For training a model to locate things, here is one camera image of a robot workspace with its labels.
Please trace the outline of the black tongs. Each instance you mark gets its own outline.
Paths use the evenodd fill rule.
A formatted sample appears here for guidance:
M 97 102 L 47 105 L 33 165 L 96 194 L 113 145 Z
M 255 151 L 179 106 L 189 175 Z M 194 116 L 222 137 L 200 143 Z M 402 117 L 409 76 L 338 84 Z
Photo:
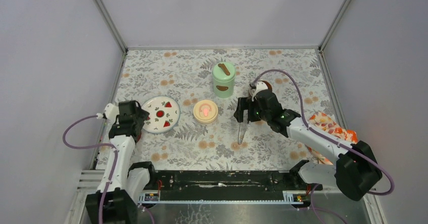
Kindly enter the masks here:
M 237 140 L 238 145 L 241 145 L 243 143 L 243 139 L 244 139 L 245 133 L 247 131 L 248 125 L 249 125 L 249 121 L 243 121 L 243 122 L 239 123 L 238 140 Z

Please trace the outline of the green cylindrical container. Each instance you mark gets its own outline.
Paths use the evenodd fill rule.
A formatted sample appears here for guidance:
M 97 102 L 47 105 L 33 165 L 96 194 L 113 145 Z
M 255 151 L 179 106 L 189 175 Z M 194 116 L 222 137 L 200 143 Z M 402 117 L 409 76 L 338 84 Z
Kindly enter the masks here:
M 235 75 L 213 74 L 213 92 L 219 98 L 229 98 L 234 93 Z

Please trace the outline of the white plate with food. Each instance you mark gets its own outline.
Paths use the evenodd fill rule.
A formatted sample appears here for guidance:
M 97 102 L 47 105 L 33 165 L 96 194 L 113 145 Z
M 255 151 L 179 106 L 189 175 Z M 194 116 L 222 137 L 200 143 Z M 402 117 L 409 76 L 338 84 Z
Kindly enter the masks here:
M 179 121 L 179 104 L 168 96 L 156 96 L 147 100 L 142 109 L 149 113 L 144 121 L 143 130 L 152 134 L 161 134 L 171 130 Z

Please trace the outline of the green lid with handle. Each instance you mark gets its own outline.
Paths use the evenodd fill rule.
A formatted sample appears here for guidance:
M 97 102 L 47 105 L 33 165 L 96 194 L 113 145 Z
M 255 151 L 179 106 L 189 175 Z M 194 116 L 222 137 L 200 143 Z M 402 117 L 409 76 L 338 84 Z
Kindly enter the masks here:
M 234 80 L 235 76 L 235 66 L 230 62 L 216 63 L 212 68 L 212 77 L 217 82 L 230 82 Z

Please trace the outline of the cream round lid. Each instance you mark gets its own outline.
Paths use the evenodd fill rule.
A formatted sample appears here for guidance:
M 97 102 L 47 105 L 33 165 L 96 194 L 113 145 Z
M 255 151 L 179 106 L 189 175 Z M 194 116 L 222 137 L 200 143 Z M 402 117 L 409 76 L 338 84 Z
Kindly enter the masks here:
M 219 115 L 218 106 L 211 100 L 201 100 L 193 108 L 193 117 L 199 121 L 217 120 Z

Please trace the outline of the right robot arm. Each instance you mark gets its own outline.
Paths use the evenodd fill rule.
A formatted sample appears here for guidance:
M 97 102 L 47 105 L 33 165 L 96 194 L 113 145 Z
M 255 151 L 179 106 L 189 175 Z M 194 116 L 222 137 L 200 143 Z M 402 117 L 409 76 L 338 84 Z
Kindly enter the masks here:
M 270 90 L 262 90 L 255 97 L 238 98 L 234 118 L 239 123 L 265 121 L 274 132 L 309 146 L 331 162 L 305 163 L 289 176 L 294 189 L 301 190 L 308 184 L 332 186 L 358 201 L 383 177 L 367 143 L 351 143 L 312 127 L 302 114 L 282 108 Z

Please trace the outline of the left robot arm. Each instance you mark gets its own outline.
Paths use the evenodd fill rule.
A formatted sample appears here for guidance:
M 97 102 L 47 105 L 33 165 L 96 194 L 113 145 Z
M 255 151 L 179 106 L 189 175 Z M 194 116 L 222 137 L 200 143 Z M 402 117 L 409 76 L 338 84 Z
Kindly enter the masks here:
M 112 121 L 109 130 L 110 155 L 96 192 L 86 197 L 85 207 L 91 223 L 137 223 L 139 192 L 156 184 L 150 161 L 130 165 L 131 155 L 141 136 L 149 113 L 139 102 L 109 103 L 103 116 Z

